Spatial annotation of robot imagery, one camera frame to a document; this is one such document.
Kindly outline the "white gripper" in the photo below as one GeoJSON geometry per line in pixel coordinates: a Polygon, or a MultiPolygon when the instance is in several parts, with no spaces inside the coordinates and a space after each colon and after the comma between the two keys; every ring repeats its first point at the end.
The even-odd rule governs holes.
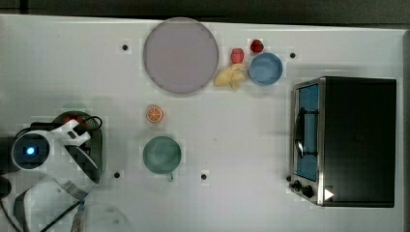
{"type": "Polygon", "coordinates": [[[53,130],[52,133],[63,145],[81,146],[91,139],[91,135],[87,131],[79,134],[77,132],[79,127],[80,124],[76,120],[70,120],[63,126],[53,130]]]}

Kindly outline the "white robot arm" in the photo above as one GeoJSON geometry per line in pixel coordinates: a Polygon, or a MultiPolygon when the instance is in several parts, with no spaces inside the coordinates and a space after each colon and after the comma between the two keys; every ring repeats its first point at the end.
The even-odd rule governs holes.
{"type": "Polygon", "coordinates": [[[45,232],[81,205],[100,183],[102,125],[93,117],[35,122],[18,134],[12,163],[37,178],[8,201],[5,213],[21,232],[45,232]]]}

